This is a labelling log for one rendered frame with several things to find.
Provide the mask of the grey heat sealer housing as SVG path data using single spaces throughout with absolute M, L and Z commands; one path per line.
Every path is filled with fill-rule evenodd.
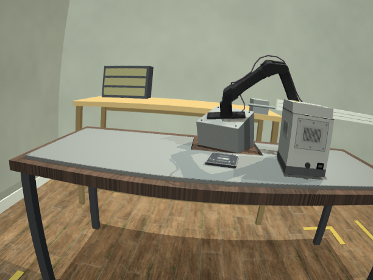
M 284 99 L 277 158 L 284 174 L 325 177 L 333 108 Z

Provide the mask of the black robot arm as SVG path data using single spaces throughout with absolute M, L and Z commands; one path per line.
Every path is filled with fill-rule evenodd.
M 289 68 L 282 61 L 275 62 L 274 60 L 265 60 L 255 71 L 251 72 L 245 78 L 234 83 L 233 85 L 230 84 L 223 90 L 223 102 L 219 103 L 220 112 L 208 112 L 207 119 L 246 118 L 246 114 L 244 111 L 232 112 L 232 102 L 236 100 L 238 96 L 241 95 L 245 90 L 259 82 L 260 80 L 275 74 L 279 74 L 288 100 L 295 100 L 299 102 L 288 70 Z

